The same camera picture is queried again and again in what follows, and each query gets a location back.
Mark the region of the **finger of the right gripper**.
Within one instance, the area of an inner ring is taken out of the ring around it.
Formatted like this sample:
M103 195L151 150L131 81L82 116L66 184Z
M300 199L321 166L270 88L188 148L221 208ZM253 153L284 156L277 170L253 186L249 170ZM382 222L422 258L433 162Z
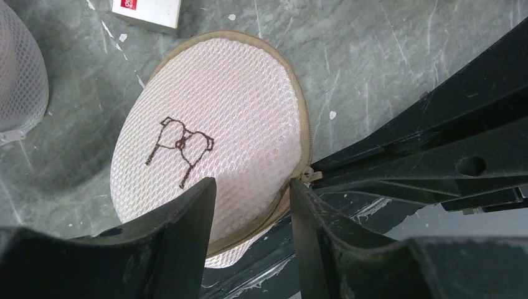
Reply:
M527 207L527 21L363 140L313 164L320 193L446 211Z

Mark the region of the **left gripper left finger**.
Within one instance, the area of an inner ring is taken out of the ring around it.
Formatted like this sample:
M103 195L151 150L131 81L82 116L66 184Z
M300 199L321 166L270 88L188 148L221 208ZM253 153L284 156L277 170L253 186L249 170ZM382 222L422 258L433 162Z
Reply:
M198 298L216 190L215 179L204 178L95 237L2 227L1 297Z

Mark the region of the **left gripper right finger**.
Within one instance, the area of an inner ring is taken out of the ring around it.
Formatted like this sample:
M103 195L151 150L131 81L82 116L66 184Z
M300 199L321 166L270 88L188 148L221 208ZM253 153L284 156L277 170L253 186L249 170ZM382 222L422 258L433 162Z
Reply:
M416 237L373 232L290 181L303 298L526 298L525 237Z

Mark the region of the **beige trim mesh laundry bag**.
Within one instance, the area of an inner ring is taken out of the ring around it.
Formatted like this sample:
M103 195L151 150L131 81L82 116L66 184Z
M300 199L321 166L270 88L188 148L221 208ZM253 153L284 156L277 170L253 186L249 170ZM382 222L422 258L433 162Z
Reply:
M312 156L286 58L245 32L207 32L176 47L135 101L111 159L111 199L126 223L214 178L205 266L227 268L289 211L290 180L321 178Z

